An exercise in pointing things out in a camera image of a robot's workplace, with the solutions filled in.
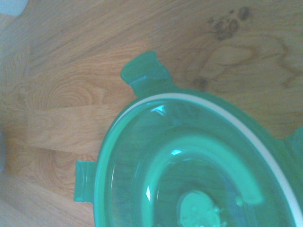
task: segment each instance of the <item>plastic container lid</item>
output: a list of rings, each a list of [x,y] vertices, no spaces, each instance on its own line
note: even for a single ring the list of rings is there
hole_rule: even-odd
[[[231,104],[177,88],[154,52],[122,78],[138,99],[97,163],[77,163],[75,200],[94,203],[97,227],[303,226],[303,170],[292,158],[302,130],[273,139]]]

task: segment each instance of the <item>wooden floor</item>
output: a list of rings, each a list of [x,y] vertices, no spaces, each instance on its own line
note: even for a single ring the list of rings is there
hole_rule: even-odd
[[[120,70],[146,50],[277,139],[303,125],[301,0],[29,0],[0,15],[0,227],[94,226],[73,201],[75,161],[97,160],[135,99]]]

